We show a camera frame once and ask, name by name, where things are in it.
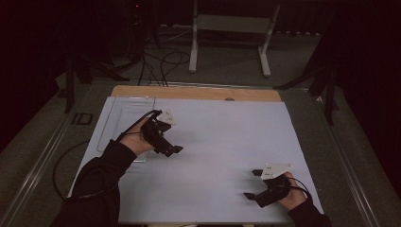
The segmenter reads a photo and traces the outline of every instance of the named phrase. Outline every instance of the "person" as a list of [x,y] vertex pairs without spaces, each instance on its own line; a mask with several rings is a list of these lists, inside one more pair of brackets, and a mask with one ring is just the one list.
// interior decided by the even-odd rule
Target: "person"
[[[111,140],[100,157],[88,162],[79,172],[70,198],[64,201],[51,226],[117,226],[120,209],[118,181],[141,153],[154,149],[140,133],[145,118],[120,141]],[[292,186],[297,183],[285,173]],[[311,200],[300,190],[291,189],[278,201],[287,210],[297,227],[331,226]]]

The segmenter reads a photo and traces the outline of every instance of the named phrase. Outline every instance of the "black sleeve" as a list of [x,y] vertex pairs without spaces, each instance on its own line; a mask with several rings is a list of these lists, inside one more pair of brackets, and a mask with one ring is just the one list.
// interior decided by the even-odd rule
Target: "black sleeve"
[[312,200],[306,200],[288,212],[296,227],[331,227],[328,216],[322,215],[313,205]]
[[[111,140],[101,157],[94,158],[82,168],[71,198],[63,204],[51,226],[117,226],[120,209],[118,181],[135,158],[128,147]],[[77,199],[99,192],[100,196]]]

